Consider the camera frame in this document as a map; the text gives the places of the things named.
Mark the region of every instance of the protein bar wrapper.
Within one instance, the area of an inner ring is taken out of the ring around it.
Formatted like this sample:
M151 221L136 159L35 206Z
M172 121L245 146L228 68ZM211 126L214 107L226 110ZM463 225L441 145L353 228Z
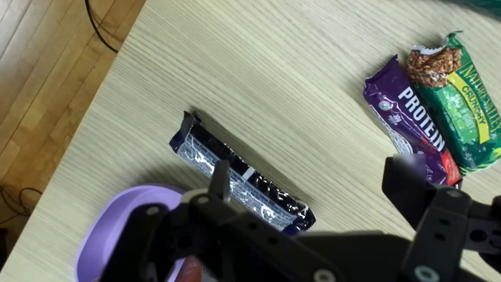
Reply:
M453 187L460 181L442 137L396 57L364 82L363 96L406 165L433 185Z
M438 49L413 51L406 73L466 174L499 160L501 118L455 35L449 33Z
M277 188L233 149L205 131L195 113L184 113L181 129L169 145L173 152L208 178L219 160L226 160L230 163L230 201L237 201L275 229L294 235L309 229L316 221L308 206Z

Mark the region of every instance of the green snack wrapper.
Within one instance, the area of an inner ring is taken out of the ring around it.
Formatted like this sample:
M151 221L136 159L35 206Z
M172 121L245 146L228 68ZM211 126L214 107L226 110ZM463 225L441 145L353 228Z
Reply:
M501 159L501 118L455 35L438 49L413 51L406 73L466 174Z

